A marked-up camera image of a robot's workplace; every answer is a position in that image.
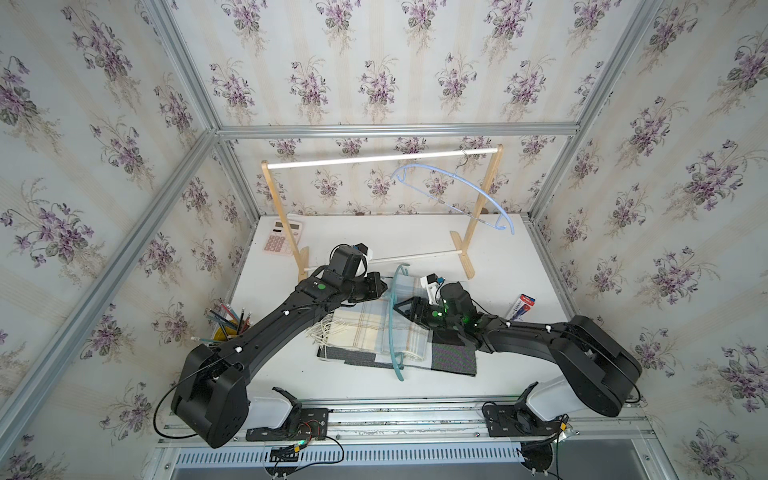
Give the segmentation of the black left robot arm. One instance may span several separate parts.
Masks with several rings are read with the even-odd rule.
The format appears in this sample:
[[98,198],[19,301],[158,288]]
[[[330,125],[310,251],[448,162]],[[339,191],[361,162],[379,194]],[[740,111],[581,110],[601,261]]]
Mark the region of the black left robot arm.
[[171,392],[171,411],[209,447],[229,442],[248,416],[248,385],[275,354],[335,310],[377,300],[387,290],[380,274],[368,269],[368,253],[362,243],[338,245],[328,264],[246,332],[191,350]]

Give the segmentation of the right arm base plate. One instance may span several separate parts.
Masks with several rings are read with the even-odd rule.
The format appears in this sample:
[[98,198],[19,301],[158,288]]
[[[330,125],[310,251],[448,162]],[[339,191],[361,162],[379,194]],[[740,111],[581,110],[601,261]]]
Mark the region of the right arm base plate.
[[560,415],[554,420],[541,420],[527,408],[511,404],[485,402],[481,413],[488,435],[501,437],[544,437],[555,436],[563,430],[569,421],[568,415]]

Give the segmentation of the yellow pencil cup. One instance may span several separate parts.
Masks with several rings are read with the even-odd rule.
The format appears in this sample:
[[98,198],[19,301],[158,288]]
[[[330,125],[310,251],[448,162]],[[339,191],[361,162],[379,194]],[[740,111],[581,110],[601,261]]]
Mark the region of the yellow pencil cup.
[[212,341],[221,343],[246,332],[251,315],[245,310],[237,312],[228,304],[219,303],[207,310],[206,318],[213,325]]

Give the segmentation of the pink calculator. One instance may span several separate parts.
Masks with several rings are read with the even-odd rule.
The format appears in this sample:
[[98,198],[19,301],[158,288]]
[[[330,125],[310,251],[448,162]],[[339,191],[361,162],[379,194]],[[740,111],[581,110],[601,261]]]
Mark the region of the pink calculator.
[[288,221],[288,228],[285,228],[282,222],[276,219],[269,231],[263,251],[274,255],[291,256],[293,249],[288,239],[288,232],[291,233],[294,242],[299,244],[302,229],[303,225],[299,221],[290,219]]

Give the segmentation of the light blue plastic hanger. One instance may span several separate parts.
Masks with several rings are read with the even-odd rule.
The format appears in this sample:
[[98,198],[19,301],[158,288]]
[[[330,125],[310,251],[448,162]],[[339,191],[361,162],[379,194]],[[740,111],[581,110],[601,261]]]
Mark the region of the light blue plastic hanger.
[[508,235],[517,232],[511,214],[493,197],[489,188],[458,173],[424,163],[411,163],[397,167],[390,178],[449,213],[464,215]]

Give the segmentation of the wooden clothes rack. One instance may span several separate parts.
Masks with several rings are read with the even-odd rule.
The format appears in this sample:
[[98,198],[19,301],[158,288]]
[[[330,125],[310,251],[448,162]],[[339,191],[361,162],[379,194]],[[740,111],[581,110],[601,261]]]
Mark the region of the wooden clothes rack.
[[[458,173],[491,192],[502,157],[503,146],[498,144],[323,160],[264,160],[257,189],[279,220],[296,216],[448,214],[444,207],[398,185],[390,174],[406,164],[424,163]],[[440,240],[452,241],[453,255],[459,258],[467,279],[475,276],[469,246],[479,225],[469,219],[464,231],[438,235]]]

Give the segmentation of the black white checkered scarf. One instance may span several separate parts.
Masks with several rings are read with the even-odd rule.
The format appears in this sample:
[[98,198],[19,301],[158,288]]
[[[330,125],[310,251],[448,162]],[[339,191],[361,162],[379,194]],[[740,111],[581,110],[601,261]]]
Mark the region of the black white checkered scarf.
[[[428,332],[430,333],[431,344],[430,357],[424,361],[402,359],[403,376],[407,369],[430,370],[470,377],[477,374],[476,354],[473,349],[462,343],[452,345],[446,340],[440,340],[436,333]],[[317,357],[326,361],[338,361],[350,366],[393,370],[389,358],[374,354],[354,353],[336,349],[323,353],[318,346]]]

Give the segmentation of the teal plastic hanger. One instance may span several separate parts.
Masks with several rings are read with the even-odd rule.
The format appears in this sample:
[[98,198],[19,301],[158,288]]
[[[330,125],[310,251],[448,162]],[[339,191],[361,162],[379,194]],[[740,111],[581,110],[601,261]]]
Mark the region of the teal plastic hanger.
[[397,303],[396,284],[400,276],[408,274],[408,263],[400,263],[392,276],[392,281],[389,287],[389,303],[388,303],[388,325],[387,325],[387,340],[388,350],[390,355],[391,366],[395,372],[396,378],[400,382],[404,382],[404,376],[402,372],[402,355],[395,350],[394,340],[394,314],[395,304]]

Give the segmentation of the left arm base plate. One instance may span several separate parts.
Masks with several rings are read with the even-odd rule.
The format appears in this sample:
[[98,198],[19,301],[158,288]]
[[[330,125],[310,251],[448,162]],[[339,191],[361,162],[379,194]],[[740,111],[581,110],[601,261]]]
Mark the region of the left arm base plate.
[[276,428],[254,428],[246,432],[248,442],[323,440],[327,436],[330,410],[309,408],[290,413]]

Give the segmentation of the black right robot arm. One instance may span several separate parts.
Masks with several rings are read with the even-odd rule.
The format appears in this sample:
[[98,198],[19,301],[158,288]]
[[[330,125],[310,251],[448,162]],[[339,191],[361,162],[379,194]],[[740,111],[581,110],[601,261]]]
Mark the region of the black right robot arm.
[[584,409],[613,418],[632,393],[640,393],[639,361],[589,317],[555,323],[507,319],[482,309],[458,282],[440,287],[434,303],[411,297],[393,310],[451,344],[556,365],[558,377],[535,382],[521,395],[517,410],[525,419],[554,421]]

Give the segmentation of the plaid blue cream scarf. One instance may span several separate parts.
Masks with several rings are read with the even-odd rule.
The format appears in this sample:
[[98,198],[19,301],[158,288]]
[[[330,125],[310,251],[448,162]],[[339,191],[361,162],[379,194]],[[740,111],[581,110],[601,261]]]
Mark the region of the plaid blue cream scarf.
[[[390,359],[387,340],[389,287],[392,277],[385,283],[388,290],[374,301],[339,308],[310,327],[305,335],[318,345],[323,353],[333,349],[354,353],[374,354]],[[418,277],[400,276],[396,284],[397,303],[411,297],[426,298],[426,291]],[[430,333],[424,327],[394,314],[395,350],[403,360],[424,361],[431,355]]]

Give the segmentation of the aluminium front rail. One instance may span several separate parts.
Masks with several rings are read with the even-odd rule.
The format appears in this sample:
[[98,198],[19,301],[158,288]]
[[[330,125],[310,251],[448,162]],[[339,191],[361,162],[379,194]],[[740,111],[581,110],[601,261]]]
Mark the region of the aluminium front rail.
[[[349,443],[470,442],[490,437],[484,398],[306,399],[306,408],[329,410],[327,434]],[[655,440],[650,420],[628,406],[615,418],[590,410],[569,415],[568,440]]]

